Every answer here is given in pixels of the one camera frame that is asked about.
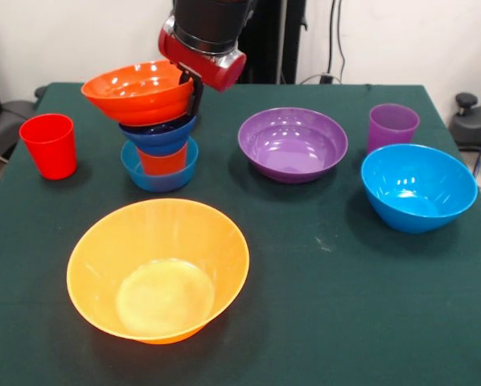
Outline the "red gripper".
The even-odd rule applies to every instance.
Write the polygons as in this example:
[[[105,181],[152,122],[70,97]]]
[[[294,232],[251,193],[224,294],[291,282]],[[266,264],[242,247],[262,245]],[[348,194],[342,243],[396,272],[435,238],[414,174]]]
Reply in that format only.
[[[183,70],[179,84],[186,84],[196,74],[200,79],[193,80],[193,92],[188,98],[187,115],[196,116],[204,91],[204,84],[217,91],[232,87],[244,70],[247,57],[234,45],[224,54],[212,55],[190,48],[176,35],[175,17],[170,16],[164,23],[158,37],[158,48],[163,56]]]

